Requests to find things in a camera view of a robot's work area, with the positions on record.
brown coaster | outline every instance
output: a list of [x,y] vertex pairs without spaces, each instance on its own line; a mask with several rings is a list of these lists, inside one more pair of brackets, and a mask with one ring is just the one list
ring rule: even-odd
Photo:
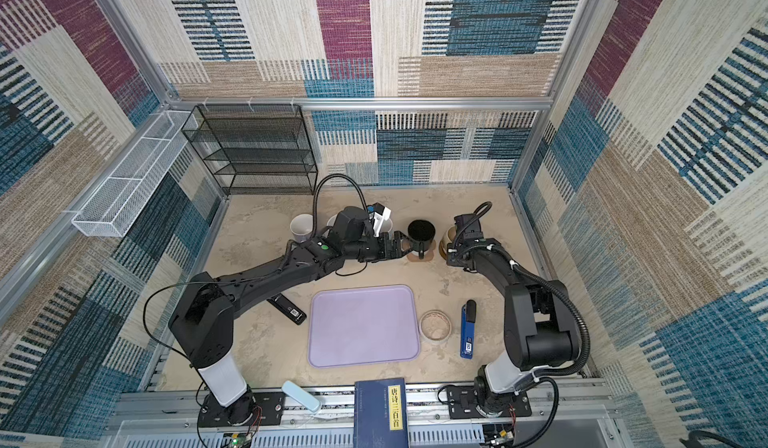
[[406,258],[408,258],[408,261],[413,261],[415,263],[420,263],[422,261],[432,261],[432,259],[435,257],[435,248],[437,247],[437,243],[435,240],[432,240],[432,244],[429,245],[429,250],[424,253],[424,259],[419,260],[418,259],[418,253],[415,251],[411,251],[406,255]]

blue book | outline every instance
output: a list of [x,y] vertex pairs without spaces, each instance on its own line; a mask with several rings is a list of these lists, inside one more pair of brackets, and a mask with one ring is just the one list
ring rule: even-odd
[[407,448],[406,381],[355,383],[355,448]]

mug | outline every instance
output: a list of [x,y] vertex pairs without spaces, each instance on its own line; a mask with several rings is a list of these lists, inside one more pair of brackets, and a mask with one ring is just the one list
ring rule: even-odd
[[414,220],[408,225],[408,238],[413,242],[411,250],[417,251],[418,259],[423,260],[435,239],[435,225],[427,220]]

marble patterned surface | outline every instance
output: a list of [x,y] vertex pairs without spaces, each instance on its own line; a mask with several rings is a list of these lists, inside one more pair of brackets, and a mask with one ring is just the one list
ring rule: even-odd
[[[366,189],[368,203],[380,202],[392,210],[395,230],[406,231],[408,223],[424,218],[434,223],[439,237],[452,225],[453,217],[470,213],[486,200],[492,210],[482,220],[483,231],[504,244],[523,266],[535,270],[507,189],[499,186],[451,185],[440,188]],[[360,200],[353,190],[329,189],[320,196],[318,218],[331,215]],[[234,196],[226,213],[206,270],[213,276],[245,270],[277,258],[290,237],[290,220],[311,212],[311,196]],[[347,261],[341,271],[359,270]],[[262,303],[235,321],[234,356],[246,381],[254,387],[280,386],[285,380],[298,385],[351,384],[403,376],[409,383],[470,380],[477,369],[493,361],[503,350],[502,313],[504,299],[485,277],[449,267],[437,254],[432,261],[409,262],[405,258],[369,264],[351,277],[329,275],[295,286],[285,295],[312,317],[312,297],[323,290],[406,284],[414,293],[416,314],[442,310],[451,320],[453,332],[443,344],[422,338],[421,353],[413,361],[318,369],[307,361],[309,321],[294,325],[268,303]],[[467,299],[478,305],[475,356],[458,356],[461,308]],[[186,360],[171,354],[159,390],[194,390],[200,378]]]

